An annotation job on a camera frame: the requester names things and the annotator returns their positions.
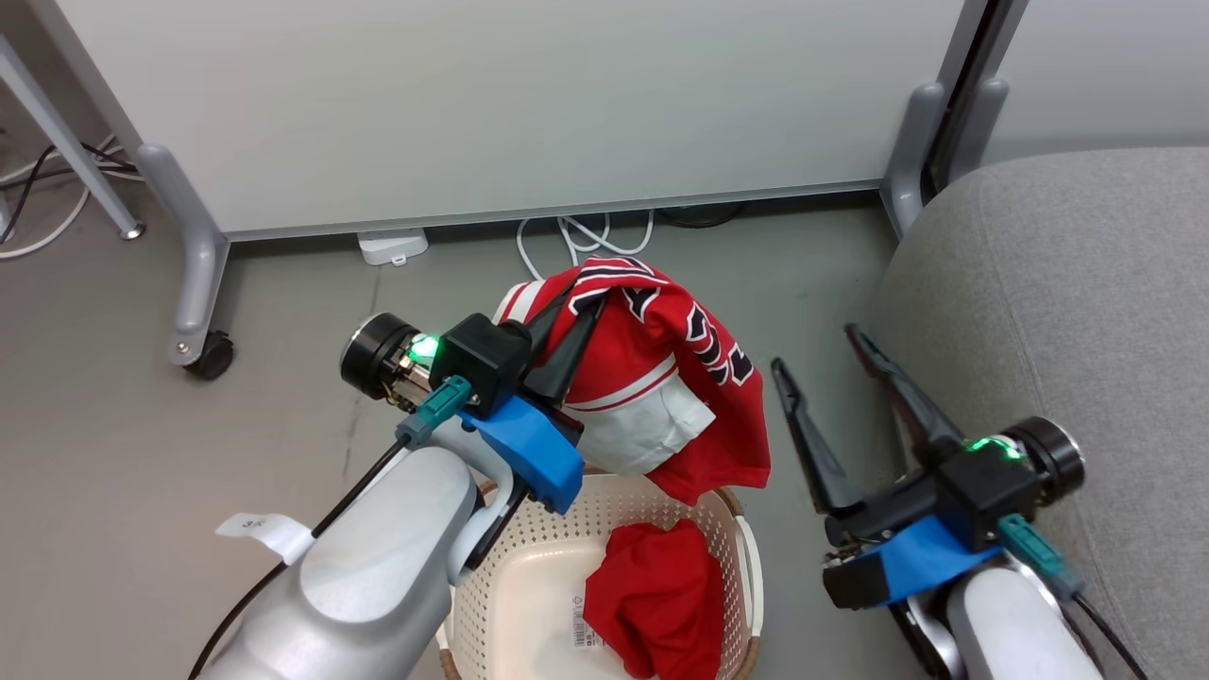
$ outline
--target camera lens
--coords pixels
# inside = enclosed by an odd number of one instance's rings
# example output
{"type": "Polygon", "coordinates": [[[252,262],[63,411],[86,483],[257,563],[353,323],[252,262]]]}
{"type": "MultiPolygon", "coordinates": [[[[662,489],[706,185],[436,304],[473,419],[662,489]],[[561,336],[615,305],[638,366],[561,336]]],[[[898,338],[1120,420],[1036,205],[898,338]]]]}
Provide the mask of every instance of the camera lens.
{"type": "Polygon", "coordinates": [[[1078,444],[1053,421],[1032,416],[1002,432],[1024,445],[1041,480],[1037,505],[1048,506],[1083,485],[1083,456],[1078,444]]]}
{"type": "Polygon", "coordinates": [[[387,396],[399,378],[399,348],[420,332],[401,318],[383,312],[353,333],[340,356],[340,378],[371,399],[387,396]]]}

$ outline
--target whiteboard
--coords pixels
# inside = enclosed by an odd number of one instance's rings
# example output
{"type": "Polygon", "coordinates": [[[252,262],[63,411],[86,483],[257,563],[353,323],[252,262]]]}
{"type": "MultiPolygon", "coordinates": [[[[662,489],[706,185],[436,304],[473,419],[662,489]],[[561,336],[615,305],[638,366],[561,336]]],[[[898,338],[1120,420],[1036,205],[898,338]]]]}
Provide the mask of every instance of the whiteboard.
{"type": "Polygon", "coordinates": [[[1209,144],[1209,2],[1031,0],[997,75],[1010,91],[983,165],[1209,144]]]}
{"type": "Polygon", "coordinates": [[[880,178],[961,0],[58,0],[226,232],[880,178]]]}

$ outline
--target perforated basket wall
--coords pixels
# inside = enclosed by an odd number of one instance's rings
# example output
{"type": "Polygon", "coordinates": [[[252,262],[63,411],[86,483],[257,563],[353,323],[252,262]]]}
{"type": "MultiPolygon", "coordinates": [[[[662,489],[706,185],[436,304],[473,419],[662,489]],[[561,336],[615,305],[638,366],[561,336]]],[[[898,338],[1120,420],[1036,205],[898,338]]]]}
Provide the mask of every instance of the perforated basket wall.
{"type": "Polygon", "coordinates": [[[744,538],[735,515],[742,513],[729,491],[706,494],[696,507],[689,507],[665,495],[644,478],[613,474],[588,474],[575,503],[566,517],[549,513],[526,501],[499,537],[482,565],[455,592],[453,612],[446,623],[449,655],[446,672],[451,678],[487,680],[487,621],[492,583],[501,569],[507,569],[513,551],[533,543],[556,543],[572,538],[598,537],[608,541],[614,528],[648,521],[671,529],[689,518],[705,535],[712,554],[722,566],[725,589],[725,635],[722,646],[721,680],[746,678],[758,653],[758,638],[752,636],[752,583],[760,576],[748,574],[744,538]],[[456,664],[456,673],[452,665],[456,664]]]}

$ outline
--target gray fabric ottoman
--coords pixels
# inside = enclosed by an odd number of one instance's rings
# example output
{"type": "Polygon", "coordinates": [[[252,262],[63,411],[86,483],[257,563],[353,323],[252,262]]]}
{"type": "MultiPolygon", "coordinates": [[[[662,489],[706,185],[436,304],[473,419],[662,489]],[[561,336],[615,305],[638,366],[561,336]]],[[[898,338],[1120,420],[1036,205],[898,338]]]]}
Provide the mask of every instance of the gray fabric ottoman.
{"type": "Polygon", "coordinates": [[[1040,414],[1078,440],[1087,483],[1039,526],[1152,678],[1209,678],[1209,149],[967,175],[874,309],[874,338],[967,436],[1040,414]]]}

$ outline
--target white plastic basket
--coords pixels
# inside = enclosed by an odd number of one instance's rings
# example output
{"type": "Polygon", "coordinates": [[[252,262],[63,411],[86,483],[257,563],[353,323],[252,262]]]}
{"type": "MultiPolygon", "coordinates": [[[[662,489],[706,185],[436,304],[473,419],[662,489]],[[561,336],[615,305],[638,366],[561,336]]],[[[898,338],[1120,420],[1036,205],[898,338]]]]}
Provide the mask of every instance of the white plastic basket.
{"type": "Polygon", "coordinates": [[[590,636],[577,640],[575,598],[604,558],[613,529],[640,521],[671,529],[683,518],[701,528],[722,565],[718,679],[747,678],[759,653],[764,582],[739,501],[721,489],[688,507],[646,478],[590,472],[566,517],[525,501],[487,559],[455,589],[453,611],[436,638],[446,679],[629,679],[612,650],[591,645],[590,636]]]}

